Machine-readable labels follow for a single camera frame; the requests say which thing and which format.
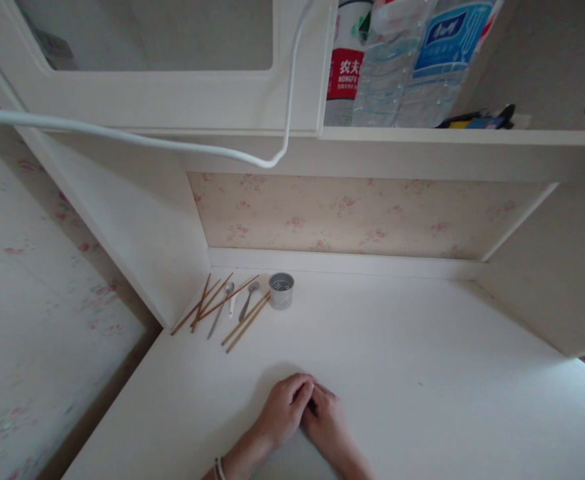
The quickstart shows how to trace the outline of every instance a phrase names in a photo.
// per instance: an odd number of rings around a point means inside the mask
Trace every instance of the desk surface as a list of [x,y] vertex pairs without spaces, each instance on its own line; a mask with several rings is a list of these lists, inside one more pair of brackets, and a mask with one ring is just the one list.
[[[237,269],[235,283],[257,273]],[[585,364],[474,283],[291,273],[291,308],[265,308],[229,355],[243,292],[210,341],[213,315],[194,335],[164,332],[65,480],[198,480],[295,371],[341,397],[380,480],[585,479]],[[333,478],[301,433],[256,477]]]

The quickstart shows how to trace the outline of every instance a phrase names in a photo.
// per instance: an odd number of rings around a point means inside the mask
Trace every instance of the metal spoon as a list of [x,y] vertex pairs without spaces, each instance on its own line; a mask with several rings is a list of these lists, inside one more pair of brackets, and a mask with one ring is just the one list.
[[[228,282],[226,284],[226,286],[224,287],[224,291],[226,292],[226,299],[228,299],[228,297],[230,297],[233,292],[235,291],[235,284],[233,282]],[[224,305],[222,305],[221,307],[219,307],[219,311],[217,311],[217,316],[215,317],[215,321],[213,322],[213,326],[211,327],[211,332],[208,334],[208,337],[206,338],[206,340],[210,340],[211,337],[213,336],[213,332],[215,331],[215,327],[217,326],[217,320],[219,320],[219,315],[221,315],[221,311],[224,309]]]
[[239,314],[239,323],[241,323],[246,316],[246,310],[248,310],[248,304],[251,301],[251,295],[255,290],[259,290],[259,282],[252,282],[248,286],[248,299],[246,300],[246,303],[244,304],[244,307],[241,309],[241,313]]

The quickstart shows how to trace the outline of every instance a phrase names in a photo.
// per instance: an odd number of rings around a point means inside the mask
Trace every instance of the plastic bottle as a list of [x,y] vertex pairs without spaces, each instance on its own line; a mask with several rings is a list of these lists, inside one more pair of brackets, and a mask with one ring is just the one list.
[[493,4],[495,0],[439,0],[395,126],[434,128],[450,115]]
[[352,126],[394,126],[435,5],[436,0],[375,0]]
[[324,125],[350,127],[372,0],[339,0]]

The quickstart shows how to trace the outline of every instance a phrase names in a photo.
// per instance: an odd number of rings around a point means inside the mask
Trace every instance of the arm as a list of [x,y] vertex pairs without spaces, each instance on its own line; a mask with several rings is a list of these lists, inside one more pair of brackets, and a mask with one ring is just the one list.
[[312,409],[304,411],[302,426],[319,453],[345,480],[374,480],[368,460],[348,430],[339,397],[315,383],[312,401]]
[[[278,382],[253,426],[221,459],[227,480],[247,480],[299,428],[314,378],[297,373]],[[215,480],[211,469],[202,480]]]

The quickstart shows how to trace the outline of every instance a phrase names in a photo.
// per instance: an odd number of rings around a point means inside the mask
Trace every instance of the wooden chopstick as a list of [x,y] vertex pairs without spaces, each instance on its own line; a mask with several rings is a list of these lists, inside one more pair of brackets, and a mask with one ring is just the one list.
[[204,293],[201,294],[201,300],[199,301],[199,306],[197,307],[197,314],[195,315],[195,321],[199,319],[199,315],[201,315],[201,306],[204,304],[204,298],[206,298],[206,291],[208,289],[208,282],[211,280],[211,274],[208,274],[208,279],[206,280],[206,285],[204,285]]
[[221,302],[217,303],[214,307],[212,307],[207,312],[202,313],[201,316],[199,317],[199,319],[200,320],[203,320],[204,318],[208,317],[208,315],[210,315],[213,311],[217,310],[217,307],[219,307],[220,305],[223,305],[228,300],[230,300],[231,298],[233,298],[237,293],[241,292],[244,288],[246,288],[248,285],[250,285],[257,277],[259,277],[259,275],[255,275],[253,278],[251,278],[246,283],[244,283],[244,285],[242,285],[241,287],[239,287],[239,290],[237,290],[235,293],[233,293],[230,297],[227,297],[225,300],[222,300]]
[[226,353],[230,353],[231,350],[233,349],[233,347],[237,344],[237,342],[239,341],[239,339],[242,337],[242,335],[244,335],[244,333],[246,333],[246,330],[248,330],[248,327],[251,326],[251,323],[253,322],[253,320],[255,320],[257,318],[257,315],[259,315],[259,312],[261,312],[263,310],[263,308],[266,306],[266,304],[268,303],[268,299],[271,297],[271,293],[268,292],[265,296],[265,302],[261,304],[261,306],[259,307],[259,309],[255,312],[255,314],[251,317],[250,320],[248,320],[248,323],[246,324],[246,327],[244,327],[244,329],[239,332],[239,335],[237,335],[237,338],[235,340],[233,340],[233,342],[231,343],[231,346],[228,347],[228,350],[226,350]]
[[[217,295],[219,294],[219,292],[221,291],[221,289],[228,283],[228,280],[231,279],[231,277],[233,276],[233,272],[231,272],[231,274],[224,280],[224,283],[222,283],[221,285],[219,285],[219,288],[217,289],[217,291],[215,292],[215,294],[211,297],[210,300],[208,300],[208,302],[206,303],[206,305],[204,305],[203,307],[201,307],[201,309],[203,311],[206,311],[206,309],[208,308],[208,306],[213,302],[213,300],[215,300],[215,298],[217,297]],[[217,284],[215,283],[213,285],[213,287],[211,288],[211,291],[215,288],[215,285]],[[199,323],[199,320],[195,317],[195,320],[193,321],[193,324],[191,325],[191,333],[195,332],[195,329],[197,328],[197,323]]]
[[[215,284],[213,285],[213,287],[206,292],[206,295],[204,296],[204,300],[206,299],[206,297],[208,297],[208,294],[217,286],[217,283],[219,283],[219,280],[217,280],[215,282]],[[179,324],[173,329],[173,331],[171,331],[171,335],[174,335],[175,333],[177,333],[177,331],[182,327],[182,325],[184,325],[184,323],[186,323],[186,321],[191,317],[191,315],[195,312],[195,310],[197,310],[199,308],[199,305],[201,305],[201,300],[197,302],[197,304],[193,307],[192,310],[190,310],[188,312],[188,315],[186,315],[186,317],[179,322]]]
[[239,330],[239,329],[240,329],[240,328],[241,328],[243,325],[246,325],[246,320],[248,320],[248,319],[251,317],[251,315],[253,314],[253,312],[254,312],[255,310],[257,310],[257,307],[259,307],[259,305],[261,305],[261,303],[264,301],[264,299],[266,298],[266,296],[267,296],[269,293],[270,293],[270,292],[267,292],[267,293],[266,293],[266,295],[264,295],[263,297],[261,297],[261,298],[259,299],[259,301],[258,301],[257,303],[255,303],[255,306],[254,306],[253,308],[251,308],[251,310],[250,310],[250,311],[249,311],[249,312],[246,314],[246,316],[244,317],[244,319],[243,319],[243,320],[242,320],[240,323],[238,323],[238,324],[237,324],[237,326],[236,326],[236,327],[233,329],[233,331],[231,331],[231,332],[228,334],[228,337],[226,337],[226,338],[224,339],[224,341],[221,343],[221,346],[222,346],[222,347],[228,343],[228,340],[230,340],[230,339],[233,337],[233,335],[234,335],[235,333],[237,333],[237,330]]

